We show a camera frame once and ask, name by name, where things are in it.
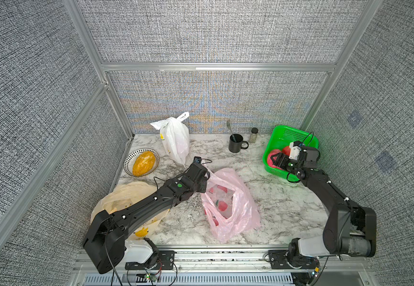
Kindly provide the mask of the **red apple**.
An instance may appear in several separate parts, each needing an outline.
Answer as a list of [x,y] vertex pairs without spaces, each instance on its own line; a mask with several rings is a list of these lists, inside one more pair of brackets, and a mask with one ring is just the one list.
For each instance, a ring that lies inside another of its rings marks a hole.
[[289,156],[291,153],[291,148],[289,146],[286,146],[282,149],[282,152],[286,155]]

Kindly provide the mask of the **white plastic bag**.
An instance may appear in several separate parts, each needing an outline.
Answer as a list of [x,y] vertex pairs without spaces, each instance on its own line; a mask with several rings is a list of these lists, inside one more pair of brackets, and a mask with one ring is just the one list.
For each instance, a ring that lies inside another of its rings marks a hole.
[[188,128],[183,124],[189,115],[189,112],[184,112],[177,118],[169,117],[150,124],[159,131],[167,155],[174,162],[183,166],[185,166],[186,158],[190,152],[190,134]]

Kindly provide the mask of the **pink plastic bag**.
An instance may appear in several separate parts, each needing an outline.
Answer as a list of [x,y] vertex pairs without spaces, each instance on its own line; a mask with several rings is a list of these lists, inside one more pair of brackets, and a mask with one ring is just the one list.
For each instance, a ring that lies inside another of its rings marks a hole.
[[258,206],[244,181],[231,168],[210,175],[201,199],[210,230],[221,243],[260,227]]

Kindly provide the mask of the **beige plastic bag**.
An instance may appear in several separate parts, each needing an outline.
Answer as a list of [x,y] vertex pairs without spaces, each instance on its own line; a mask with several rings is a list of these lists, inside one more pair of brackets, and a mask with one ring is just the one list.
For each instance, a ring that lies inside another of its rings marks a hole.
[[[154,185],[149,185],[145,182],[137,181],[131,182],[129,184],[117,185],[115,189],[103,199],[101,199],[95,208],[93,209],[90,216],[90,224],[92,223],[95,216],[105,210],[109,214],[112,214],[116,211],[130,207],[142,199],[145,199],[149,195],[153,194],[156,191]],[[160,212],[153,218],[149,219],[147,222],[139,226],[135,231],[133,231],[129,237],[128,241],[131,240],[142,240],[143,238],[150,238],[161,220],[170,212],[170,210],[164,210]]]

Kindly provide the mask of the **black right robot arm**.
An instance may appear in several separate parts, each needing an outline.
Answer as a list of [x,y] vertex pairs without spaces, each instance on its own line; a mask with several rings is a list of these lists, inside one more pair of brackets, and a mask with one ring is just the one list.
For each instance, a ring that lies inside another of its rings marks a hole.
[[298,178],[322,202],[328,220],[321,236],[295,238],[289,244],[289,260],[348,255],[372,257],[377,249],[377,214],[362,207],[334,185],[318,167],[321,157],[315,147],[302,146],[297,156],[283,152],[270,156],[272,164]]

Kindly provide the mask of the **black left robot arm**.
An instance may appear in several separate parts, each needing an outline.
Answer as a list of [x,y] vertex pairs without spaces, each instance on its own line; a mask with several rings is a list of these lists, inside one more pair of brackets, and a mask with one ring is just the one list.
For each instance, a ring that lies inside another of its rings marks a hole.
[[155,193],[138,203],[109,214],[103,210],[93,219],[83,248],[98,273],[113,270],[125,256],[125,240],[149,219],[187,201],[194,193],[205,193],[210,173],[204,165],[188,169],[167,180]]

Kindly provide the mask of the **green plastic basket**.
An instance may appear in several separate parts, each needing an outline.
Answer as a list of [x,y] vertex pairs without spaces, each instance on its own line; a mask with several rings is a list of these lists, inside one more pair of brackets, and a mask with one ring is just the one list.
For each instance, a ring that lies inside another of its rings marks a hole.
[[301,141],[309,147],[319,148],[319,140],[313,133],[301,131],[289,126],[279,125],[274,128],[262,157],[264,168],[268,173],[283,179],[288,179],[289,182],[296,182],[297,177],[295,175],[290,175],[285,170],[272,167],[270,155],[275,154],[277,150],[283,150],[284,147],[289,146],[290,143],[294,141]]

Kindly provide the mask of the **black mug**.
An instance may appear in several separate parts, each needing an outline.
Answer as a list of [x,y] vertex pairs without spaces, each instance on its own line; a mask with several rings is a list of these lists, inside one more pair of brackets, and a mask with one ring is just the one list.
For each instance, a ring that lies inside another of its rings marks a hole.
[[229,137],[228,149],[232,153],[239,153],[241,150],[247,150],[249,143],[244,140],[243,136],[237,133]]

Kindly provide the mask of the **metal spoon in mug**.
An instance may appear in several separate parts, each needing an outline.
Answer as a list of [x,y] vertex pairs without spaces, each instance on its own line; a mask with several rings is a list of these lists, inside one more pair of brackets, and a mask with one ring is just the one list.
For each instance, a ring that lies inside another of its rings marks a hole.
[[229,131],[229,132],[230,132],[230,134],[232,135],[234,132],[232,131],[232,128],[231,128],[231,122],[230,122],[230,120],[229,120],[229,119],[227,119],[227,121],[226,121],[226,126],[227,126],[228,131]]

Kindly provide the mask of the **aluminium front rail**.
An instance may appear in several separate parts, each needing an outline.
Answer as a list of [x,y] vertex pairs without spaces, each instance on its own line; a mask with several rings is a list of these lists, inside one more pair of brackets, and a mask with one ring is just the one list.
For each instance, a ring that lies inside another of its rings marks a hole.
[[[160,250],[175,251],[175,264],[178,271],[182,272],[272,272],[271,264],[266,262],[266,259],[269,259],[268,252],[287,250],[287,246],[282,244],[161,244],[157,247]],[[365,258],[343,256],[342,260],[337,257],[329,258],[325,271],[368,272],[372,271],[372,268]],[[86,252],[81,250],[72,273],[98,274],[98,271]]]

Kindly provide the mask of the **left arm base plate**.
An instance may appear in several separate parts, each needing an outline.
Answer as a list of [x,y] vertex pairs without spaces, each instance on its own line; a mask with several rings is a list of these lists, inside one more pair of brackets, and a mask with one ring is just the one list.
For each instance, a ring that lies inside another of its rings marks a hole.
[[125,269],[130,271],[158,271],[161,270],[173,270],[176,252],[173,250],[160,251],[157,258],[150,258],[148,262],[137,263],[127,262]]

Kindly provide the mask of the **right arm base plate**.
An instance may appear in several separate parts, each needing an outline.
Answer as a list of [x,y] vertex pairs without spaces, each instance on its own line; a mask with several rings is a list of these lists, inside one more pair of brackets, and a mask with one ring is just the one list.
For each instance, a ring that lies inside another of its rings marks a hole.
[[269,250],[268,259],[272,269],[311,269],[319,268],[319,260],[314,257],[291,254],[288,250]]

